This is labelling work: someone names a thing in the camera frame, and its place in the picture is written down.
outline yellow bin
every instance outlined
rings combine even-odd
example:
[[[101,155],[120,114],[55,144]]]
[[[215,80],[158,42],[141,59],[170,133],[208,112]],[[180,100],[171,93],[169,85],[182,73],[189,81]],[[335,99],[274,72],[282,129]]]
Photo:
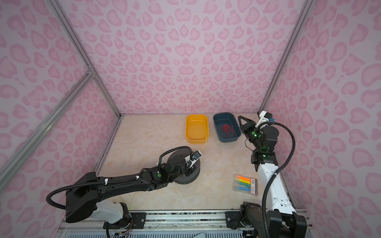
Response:
[[[191,144],[203,144],[209,137],[208,118],[202,114],[187,116],[185,136]]]

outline yellow highlighter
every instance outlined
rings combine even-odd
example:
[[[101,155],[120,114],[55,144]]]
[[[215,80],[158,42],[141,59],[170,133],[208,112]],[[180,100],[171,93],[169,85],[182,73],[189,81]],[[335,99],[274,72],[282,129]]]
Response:
[[[246,180],[243,180],[243,179],[238,179],[236,178],[237,181],[240,181],[242,183],[245,183],[245,184],[251,184],[250,181],[246,181]]]

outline metal rail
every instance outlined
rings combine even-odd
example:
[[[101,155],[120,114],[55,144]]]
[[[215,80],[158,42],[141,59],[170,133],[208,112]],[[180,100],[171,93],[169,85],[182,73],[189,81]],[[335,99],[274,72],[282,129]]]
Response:
[[[16,152],[10,159],[4,170],[0,173],[0,192],[7,186],[13,176],[21,169],[32,152],[45,139],[45,136],[55,126],[59,119],[65,114],[66,110],[75,101],[82,90],[94,78],[92,71],[87,72],[71,91],[54,108],[49,116],[39,125],[33,135],[26,141],[23,147]]]
[[[131,211],[145,212],[146,221],[143,229],[136,231],[231,231],[226,227],[225,212],[235,210],[165,210],[165,211]],[[298,215],[304,216],[307,221],[307,231],[313,233],[311,220],[304,209],[296,209]],[[81,222],[66,223],[65,220],[60,225],[57,235],[78,233],[78,232],[104,232],[102,220],[85,219]],[[239,228],[238,230],[253,230],[254,228]]]
[[[99,172],[101,171],[104,162],[106,161],[107,155],[110,152],[112,143],[114,142],[114,139],[115,139],[115,137],[116,137],[116,135],[118,133],[118,129],[120,127],[120,124],[122,123],[122,120],[123,120],[123,116],[121,118],[119,118],[119,119],[117,118],[117,120],[115,122],[115,125],[112,128],[111,134],[110,134],[109,138],[106,141],[106,145],[103,148],[101,156],[99,157],[99,160],[98,160],[98,162],[97,162],[97,164],[96,164],[96,166],[94,168],[94,171],[95,171],[97,176],[98,176]]]
[[[100,88],[101,93],[105,97],[107,103],[110,105],[113,112],[116,114],[116,116],[118,118],[120,118],[120,112],[119,112],[118,107],[116,106],[116,104],[115,104],[114,100],[112,99],[110,93],[107,91],[105,85],[103,84],[98,72],[96,71],[93,63],[90,60],[90,57],[88,56],[85,48],[81,44],[81,41],[80,41],[78,35],[74,31],[68,17],[66,16],[66,13],[64,12],[61,4],[59,3],[58,0],[46,0],[46,1],[51,6],[51,8],[52,8],[54,14],[56,15],[59,23],[61,24],[61,26],[65,30],[70,41],[73,43],[73,46],[76,48],[76,50],[77,50],[79,56],[81,57],[82,61],[85,63],[85,65],[87,66],[87,68],[89,70],[94,71],[96,84]]]
[[[307,18],[312,10],[312,7],[314,6],[314,3],[316,2],[316,0],[306,0],[303,4],[303,7],[301,9],[301,12],[299,13],[299,17],[298,19],[296,20],[296,24],[294,26],[294,28],[292,29],[292,32],[291,32],[291,35],[290,35],[290,38],[287,42],[287,45],[286,45],[286,48],[285,50],[283,51],[283,54],[280,58],[280,61],[279,61],[279,64],[277,66],[277,68],[275,69],[275,73],[271,79],[271,83],[270,83],[270,86],[269,88],[267,89],[267,92],[264,96],[264,99],[263,99],[263,102],[261,104],[261,106],[259,107],[259,112],[260,113],[261,111],[265,110],[265,107],[269,101],[269,98],[271,96],[271,93],[272,91],[274,90],[274,87],[275,87],[275,84],[277,83],[277,81],[279,80],[279,77],[282,73],[282,70],[284,68],[284,66],[286,65],[287,63],[287,60],[291,54],[291,51],[292,49],[294,48],[294,45],[295,43],[297,42],[298,40],[298,37],[300,36],[302,30],[303,30],[303,27],[304,25],[306,24],[306,21],[307,21]]]

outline blue plastic tray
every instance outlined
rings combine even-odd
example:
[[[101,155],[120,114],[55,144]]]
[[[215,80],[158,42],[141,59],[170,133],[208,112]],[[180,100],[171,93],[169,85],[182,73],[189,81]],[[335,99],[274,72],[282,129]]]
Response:
[[[235,119],[235,116],[231,114],[230,112],[223,112],[218,113],[213,116],[213,122],[216,128],[217,136],[219,141],[221,142],[232,142],[238,140],[238,138],[241,136],[241,130],[238,126],[237,120]],[[229,136],[227,136],[224,132],[224,130],[221,130],[221,127],[224,126],[224,124],[227,124],[229,126],[233,126],[235,135],[230,132]]]

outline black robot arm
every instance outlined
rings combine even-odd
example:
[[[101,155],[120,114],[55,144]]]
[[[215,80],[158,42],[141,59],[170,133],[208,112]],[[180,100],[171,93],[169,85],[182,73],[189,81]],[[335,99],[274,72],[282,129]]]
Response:
[[[189,147],[177,147],[170,151],[179,149],[192,151]],[[188,152],[187,154],[188,156],[180,154],[171,156],[167,163],[152,168],[143,168],[138,174],[97,177],[95,172],[89,172],[75,184],[51,192],[46,197],[46,201],[54,207],[66,210],[66,222],[68,223],[79,222],[90,216],[108,221],[110,224],[115,224],[122,219],[128,220],[125,218],[126,215],[128,216],[125,204],[121,203],[117,208],[111,208],[115,205],[110,206],[102,201],[125,193],[164,188],[180,176],[192,174],[195,169],[194,164],[201,157],[201,152],[196,151],[190,155]],[[51,199],[54,194],[65,190],[66,206]]]

